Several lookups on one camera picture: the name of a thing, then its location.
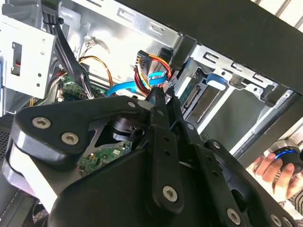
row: silver metal frame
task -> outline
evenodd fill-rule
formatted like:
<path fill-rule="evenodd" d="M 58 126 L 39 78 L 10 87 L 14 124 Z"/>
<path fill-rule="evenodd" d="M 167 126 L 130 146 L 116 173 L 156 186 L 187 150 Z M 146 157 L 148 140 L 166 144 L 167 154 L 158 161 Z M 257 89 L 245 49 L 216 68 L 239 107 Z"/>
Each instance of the silver metal frame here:
<path fill-rule="evenodd" d="M 113 0 L 92 1 L 72 0 L 96 13 L 99 13 L 127 28 L 152 37 L 166 46 L 176 46 L 180 34 L 130 8 Z"/>
<path fill-rule="evenodd" d="M 235 154 L 250 137 L 257 134 L 262 129 L 262 127 L 275 116 L 279 107 L 283 105 L 283 103 L 291 96 L 292 93 L 292 90 L 286 91 L 274 107 L 265 107 L 263 115 L 259 118 L 256 124 L 241 138 L 241 140 L 239 140 L 238 143 L 230 150 L 230 153 L 232 155 Z"/>
<path fill-rule="evenodd" d="M 3 86 L 44 98 L 53 55 L 55 37 L 42 30 L 6 16 L 0 17 L 0 51 L 3 62 Z M 11 74 L 12 42 L 22 45 L 20 76 Z"/>

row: black cable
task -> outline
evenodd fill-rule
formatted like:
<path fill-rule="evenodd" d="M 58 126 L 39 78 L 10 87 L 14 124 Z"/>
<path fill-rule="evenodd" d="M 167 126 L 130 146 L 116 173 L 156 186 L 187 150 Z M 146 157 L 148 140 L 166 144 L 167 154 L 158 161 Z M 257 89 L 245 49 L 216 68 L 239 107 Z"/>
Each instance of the black cable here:
<path fill-rule="evenodd" d="M 57 13 L 58 12 L 56 12 L 56 15 L 51 15 L 43 11 L 44 23 L 47 31 L 57 36 L 55 43 L 55 53 L 57 55 L 59 63 L 68 73 L 68 75 L 70 75 L 75 82 L 79 83 L 81 81 L 81 77 L 83 77 L 82 70 L 64 37 Z"/>

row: silver screw head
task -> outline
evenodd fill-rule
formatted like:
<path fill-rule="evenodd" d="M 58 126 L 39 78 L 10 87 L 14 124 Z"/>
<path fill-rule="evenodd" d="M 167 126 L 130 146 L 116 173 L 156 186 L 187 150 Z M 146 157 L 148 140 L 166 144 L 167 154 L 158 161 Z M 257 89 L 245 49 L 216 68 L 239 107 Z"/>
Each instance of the silver screw head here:
<path fill-rule="evenodd" d="M 163 187 L 163 195 L 170 202 L 176 202 L 178 199 L 176 190 L 168 185 Z"/>
<path fill-rule="evenodd" d="M 290 222 L 290 220 L 287 219 L 287 217 L 283 216 L 282 218 L 283 218 L 284 222 L 287 224 L 287 226 L 294 227 L 293 224 Z"/>
<path fill-rule="evenodd" d="M 226 213 L 227 213 L 227 216 L 229 217 L 229 219 L 233 223 L 235 223 L 238 226 L 241 224 L 240 216 L 238 215 L 238 213 L 234 209 L 228 208 Z"/>
<path fill-rule="evenodd" d="M 220 149 L 220 145 L 217 142 L 214 142 L 214 146 L 218 149 Z"/>
<path fill-rule="evenodd" d="M 284 94 L 284 98 L 289 98 L 289 96 L 290 96 L 290 94 L 289 93 L 286 93 L 286 94 Z"/>
<path fill-rule="evenodd" d="M 130 107 L 136 107 L 136 105 L 135 105 L 134 103 L 132 103 L 132 102 L 129 102 L 128 105 L 129 105 Z"/>
<path fill-rule="evenodd" d="M 194 129 L 195 129 L 191 124 L 187 124 L 187 126 L 188 126 L 188 128 L 189 128 L 190 130 L 194 130 Z"/>
<path fill-rule="evenodd" d="M 72 132 L 66 132 L 61 136 L 64 143 L 68 145 L 76 145 L 79 142 L 79 137 Z"/>
<path fill-rule="evenodd" d="M 277 226 L 279 226 L 279 227 L 282 226 L 280 219 L 276 215 L 270 214 L 270 218 Z"/>
<path fill-rule="evenodd" d="M 51 121 L 46 117 L 35 117 L 32 120 L 32 124 L 39 129 L 47 129 L 52 125 Z"/>

